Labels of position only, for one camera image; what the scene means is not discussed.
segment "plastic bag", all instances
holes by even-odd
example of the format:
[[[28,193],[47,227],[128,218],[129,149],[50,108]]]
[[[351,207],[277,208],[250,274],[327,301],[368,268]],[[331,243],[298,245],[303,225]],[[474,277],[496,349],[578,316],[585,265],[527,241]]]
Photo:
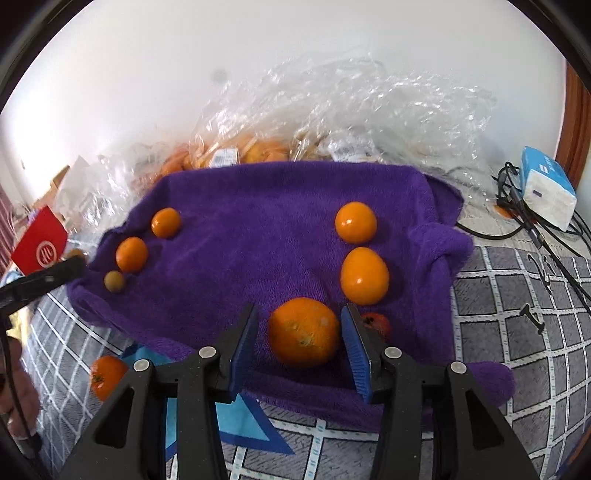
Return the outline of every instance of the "plastic bag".
[[[93,255],[103,233],[125,222],[129,210],[160,178],[177,150],[158,142],[100,155],[92,164],[79,157],[53,202],[53,211],[64,218],[69,244]]]
[[[491,171],[476,139],[495,103],[477,87],[437,76],[391,74],[370,58],[300,59],[258,85],[228,84],[191,136],[193,168],[275,160],[411,164],[487,192]]]

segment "wooden door frame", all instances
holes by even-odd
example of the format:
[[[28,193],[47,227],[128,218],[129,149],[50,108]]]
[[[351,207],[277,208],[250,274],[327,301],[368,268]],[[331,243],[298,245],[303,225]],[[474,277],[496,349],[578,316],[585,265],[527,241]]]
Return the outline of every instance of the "wooden door frame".
[[[591,143],[591,95],[567,63],[564,120],[558,142],[556,161],[562,166],[573,187],[579,186]]]

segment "white logo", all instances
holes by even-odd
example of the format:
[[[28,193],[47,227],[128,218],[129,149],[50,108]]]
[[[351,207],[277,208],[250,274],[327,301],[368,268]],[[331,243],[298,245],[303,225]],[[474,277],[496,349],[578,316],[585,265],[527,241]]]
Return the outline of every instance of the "white logo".
[[[56,247],[47,240],[41,242],[37,246],[37,263],[43,268],[52,266],[57,262],[57,251]]]

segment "blue and white tissue box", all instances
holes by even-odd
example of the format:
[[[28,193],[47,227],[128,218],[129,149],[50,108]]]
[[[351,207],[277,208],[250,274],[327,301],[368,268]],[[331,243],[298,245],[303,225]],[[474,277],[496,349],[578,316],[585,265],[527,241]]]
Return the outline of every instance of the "blue and white tissue box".
[[[528,207],[562,231],[568,230],[577,196],[562,167],[541,151],[525,147],[519,180]]]

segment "grey checkered mat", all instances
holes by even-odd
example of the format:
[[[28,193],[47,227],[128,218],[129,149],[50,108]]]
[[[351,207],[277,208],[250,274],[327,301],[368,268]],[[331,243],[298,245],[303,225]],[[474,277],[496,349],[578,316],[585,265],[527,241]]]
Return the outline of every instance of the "grey checkered mat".
[[[591,292],[587,261],[562,260]],[[513,369],[517,392],[502,411],[546,479],[580,439],[591,416],[591,319],[551,265],[548,293],[536,266],[542,261],[538,254],[512,248],[476,247],[452,289],[452,305],[456,357],[502,362]],[[544,319],[543,335],[519,316],[525,303]],[[119,354],[130,341],[81,321],[64,289],[41,301],[32,330],[24,362],[43,403],[38,422],[42,456],[56,473],[100,406],[89,393],[90,365],[102,355]],[[295,455],[223,445],[232,480],[369,477],[377,435],[263,407]],[[430,478],[432,458],[432,434],[426,433],[421,480]],[[176,457],[167,470],[176,477]]]

